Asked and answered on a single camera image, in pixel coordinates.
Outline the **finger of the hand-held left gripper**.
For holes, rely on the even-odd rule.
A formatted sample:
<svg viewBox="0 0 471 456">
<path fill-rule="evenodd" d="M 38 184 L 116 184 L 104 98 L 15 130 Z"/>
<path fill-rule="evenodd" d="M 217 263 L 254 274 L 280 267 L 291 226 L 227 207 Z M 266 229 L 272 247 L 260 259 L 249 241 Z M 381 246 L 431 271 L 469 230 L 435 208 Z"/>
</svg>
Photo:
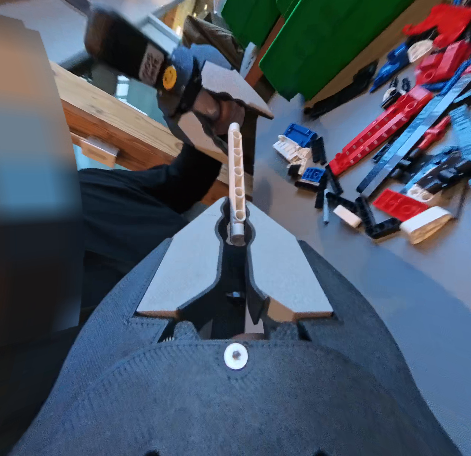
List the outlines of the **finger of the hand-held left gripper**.
<svg viewBox="0 0 471 456">
<path fill-rule="evenodd" d="M 244 78 L 236 71 L 205 61 L 201 70 L 202 88 L 221 100 L 231 100 L 268 120 L 274 114 Z"/>
<path fill-rule="evenodd" d="M 195 113 L 184 113 L 178 121 L 178 127 L 197 150 L 222 164 L 228 163 L 227 138 L 216 135 Z"/>
</svg>

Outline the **white toy beam with holes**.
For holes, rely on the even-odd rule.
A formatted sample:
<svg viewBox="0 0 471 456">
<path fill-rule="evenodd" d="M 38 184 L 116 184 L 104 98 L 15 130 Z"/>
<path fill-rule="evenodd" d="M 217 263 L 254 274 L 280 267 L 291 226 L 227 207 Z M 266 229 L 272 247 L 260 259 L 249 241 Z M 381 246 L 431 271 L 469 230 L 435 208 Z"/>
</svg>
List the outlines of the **white toy beam with holes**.
<svg viewBox="0 0 471 456">
<path fill-rule="evenodd" d="M 231 219 L 243 224 L 246 219 L 243 138 L 238 123 L 228 129 L 228 181 Z"/>
</svg>

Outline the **person's left forearm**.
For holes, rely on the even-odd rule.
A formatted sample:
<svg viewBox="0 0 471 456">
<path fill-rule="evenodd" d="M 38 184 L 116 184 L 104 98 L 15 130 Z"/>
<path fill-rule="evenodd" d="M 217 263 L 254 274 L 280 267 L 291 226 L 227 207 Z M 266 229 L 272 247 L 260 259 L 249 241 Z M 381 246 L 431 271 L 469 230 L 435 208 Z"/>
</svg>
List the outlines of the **person's left forearm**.
<svg viewBox="0 0 471 456">
<path fill-rule="evenodd" d="M 81 188 L 106 188 L 121 198 L 153 200 L 177 213 L 188 211 L 202 201 L 217 180 L 222 163 L 184 143 L 179 155 L 168 165 L 147 170 L 82 169 Z"/>
</svg>

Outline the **wooden bench frame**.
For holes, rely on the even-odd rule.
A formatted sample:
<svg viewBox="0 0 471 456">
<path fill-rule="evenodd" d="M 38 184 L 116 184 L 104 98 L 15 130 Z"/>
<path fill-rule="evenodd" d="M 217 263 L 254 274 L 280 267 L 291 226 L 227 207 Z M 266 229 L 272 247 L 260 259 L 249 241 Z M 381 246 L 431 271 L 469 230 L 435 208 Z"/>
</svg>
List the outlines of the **wooden bench frame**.
<svg viewBox="0 0 471 456">
<path fill-rule="evenodd" d="M 94 137 L 117 148 L 116 162 L 130 170 L 169 164 L 183 142 L 168 128 L 50 61 L 65 119 L 80 145 Z"/>
</svg>

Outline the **person's left hand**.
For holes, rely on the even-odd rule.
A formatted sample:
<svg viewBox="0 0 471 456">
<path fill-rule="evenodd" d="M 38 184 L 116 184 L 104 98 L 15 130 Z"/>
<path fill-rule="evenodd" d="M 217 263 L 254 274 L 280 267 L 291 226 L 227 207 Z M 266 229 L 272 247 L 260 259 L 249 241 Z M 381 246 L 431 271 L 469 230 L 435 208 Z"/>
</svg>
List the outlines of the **person's left hand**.
<svg viewBox="0 0 471 456">
<path fill-rule="evenodd" d="M 208 91 L 201 89 L 193 103 L 192 110 L 209 122 L 216 135 L 227 134 L 231 124 L 242 127 L 245 109 L 232 100 L 218 100 Z"/>
</svg>

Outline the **red long toy panel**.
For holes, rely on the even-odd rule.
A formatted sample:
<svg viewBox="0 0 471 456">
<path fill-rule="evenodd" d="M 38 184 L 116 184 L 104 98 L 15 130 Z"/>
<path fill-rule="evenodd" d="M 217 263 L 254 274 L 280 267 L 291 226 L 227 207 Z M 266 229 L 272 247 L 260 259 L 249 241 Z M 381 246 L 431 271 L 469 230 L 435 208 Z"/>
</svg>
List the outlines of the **red long toy panel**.
<svg viewBox="0 0 471 456">
<path fill-rule="evenodd" d="M 380 147 L 431 100 L 433 93 L 415 86 L 370 123 L 329 162 L 334 176 L 339 176 Z"/>
</svg>

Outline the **green plastic bin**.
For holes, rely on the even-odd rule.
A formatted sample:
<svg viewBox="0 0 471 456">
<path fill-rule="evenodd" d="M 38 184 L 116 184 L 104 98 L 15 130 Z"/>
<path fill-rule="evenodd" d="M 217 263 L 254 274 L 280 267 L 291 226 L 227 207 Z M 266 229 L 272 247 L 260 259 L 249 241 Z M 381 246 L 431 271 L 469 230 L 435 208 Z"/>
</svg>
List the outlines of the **green plastic bin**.
<svg viewBox="0 0 471 456">
<path fill-rule="evenodd" d="M 262 47 L 281 13 L 276 0 L 226 0 L 221 15 L 242 47 Z"/>
<path fill-rule="evenodd" d="M 260 68 L 286 100 L 312 99 L 415 0 L 299 0 Z"/>
</svg>

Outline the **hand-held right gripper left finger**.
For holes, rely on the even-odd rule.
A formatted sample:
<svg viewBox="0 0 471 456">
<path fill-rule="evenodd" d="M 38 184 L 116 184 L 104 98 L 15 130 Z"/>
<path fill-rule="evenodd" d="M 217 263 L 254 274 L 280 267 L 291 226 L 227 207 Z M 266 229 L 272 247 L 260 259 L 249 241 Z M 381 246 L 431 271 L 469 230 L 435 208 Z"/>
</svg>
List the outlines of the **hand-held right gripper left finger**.
<svg viewBox="0 0 471 456">
<path fill-rule="evenodd" d="M 189 321 L 197 330 L 212 321 L 207 295 L 221 278 L 226 198 L 217 200 L 175 234 L 145 291 L 136 314 L 145 318 Z"/>
</svg>

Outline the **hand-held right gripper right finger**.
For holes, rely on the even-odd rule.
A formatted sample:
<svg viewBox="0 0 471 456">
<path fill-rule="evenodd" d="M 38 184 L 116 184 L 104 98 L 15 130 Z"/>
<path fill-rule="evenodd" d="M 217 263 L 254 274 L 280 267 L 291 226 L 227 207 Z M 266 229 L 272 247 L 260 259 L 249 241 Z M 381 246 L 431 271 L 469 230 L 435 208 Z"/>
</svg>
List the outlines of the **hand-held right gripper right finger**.
<svg viewBox="0 0 471 456">
<path fill-rule="evenodd" d="M 333 314 L 297 238 L 247 203 L 246 298 L 253 323 L 328 318 Z"/>
</svg>

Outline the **grey toy connector pin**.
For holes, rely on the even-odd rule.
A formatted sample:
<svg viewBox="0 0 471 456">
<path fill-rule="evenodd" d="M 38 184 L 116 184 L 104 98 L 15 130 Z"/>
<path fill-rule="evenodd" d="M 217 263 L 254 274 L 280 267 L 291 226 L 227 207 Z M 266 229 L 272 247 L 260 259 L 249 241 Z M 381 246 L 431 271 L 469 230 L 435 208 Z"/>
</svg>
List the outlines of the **grey toy connector pin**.
<svg viewBox="0 0 471 456">
<path fill-rule="evenodd" d="M 226 244 L 236 247 L 244 247 L 246 245 L 244 222 L 228 222 Z"/>
</svg>

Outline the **brown bag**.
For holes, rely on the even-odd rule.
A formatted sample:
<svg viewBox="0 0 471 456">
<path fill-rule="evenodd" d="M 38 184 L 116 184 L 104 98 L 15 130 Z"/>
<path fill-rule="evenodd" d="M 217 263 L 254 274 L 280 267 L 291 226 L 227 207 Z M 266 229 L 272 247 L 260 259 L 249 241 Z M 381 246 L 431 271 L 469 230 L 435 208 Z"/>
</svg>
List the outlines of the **brown bag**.
<svg viewBox="0 0 471 456">
<path fill-rule="evenodd" d="M 232 33 L 213 23 L 186 16 L 181 36 L 182 44 L 190 48 L 192 44 L 215 47 L 231 66 L 239 71 L 244 58 L 244 49 Z"/>
</svg>

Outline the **pile of mixed toy bricks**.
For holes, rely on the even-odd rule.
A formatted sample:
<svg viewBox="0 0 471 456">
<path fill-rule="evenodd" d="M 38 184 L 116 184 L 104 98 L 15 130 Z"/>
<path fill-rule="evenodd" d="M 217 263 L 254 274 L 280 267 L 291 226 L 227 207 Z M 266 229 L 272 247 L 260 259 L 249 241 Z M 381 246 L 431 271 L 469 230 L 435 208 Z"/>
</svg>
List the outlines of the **pile of mixed toy bricks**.
<svg viewBox="0 0 471 456">
<path fill-rule="evenodd" d="M 394 77 L 382 99 L 386 111 L 415 86 L 431 91 L 413 119 L 339 176 L 323 138 L 302 126 L 289 125 L 273 148 L 289 162 L 295 187 L 316 193 L 324 224 L 333 208 L 370 239 L 401 230 L 416 244 L 452 218 L 438 206 L 443 192 L 470 178 L 470 0 L 433 6 L 402 32 L 407 40 L 387 55 L 370 92 Z"/>
</svg>

